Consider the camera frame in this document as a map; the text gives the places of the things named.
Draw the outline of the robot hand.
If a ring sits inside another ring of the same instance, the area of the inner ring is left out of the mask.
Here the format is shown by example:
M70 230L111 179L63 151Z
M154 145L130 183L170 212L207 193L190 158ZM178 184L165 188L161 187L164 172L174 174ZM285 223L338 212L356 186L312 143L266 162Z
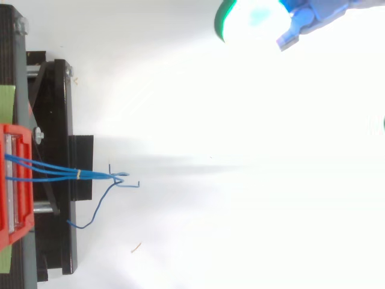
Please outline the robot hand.
M236 54L271 61L347 11L383 6L384 1L221 1L213 28Z

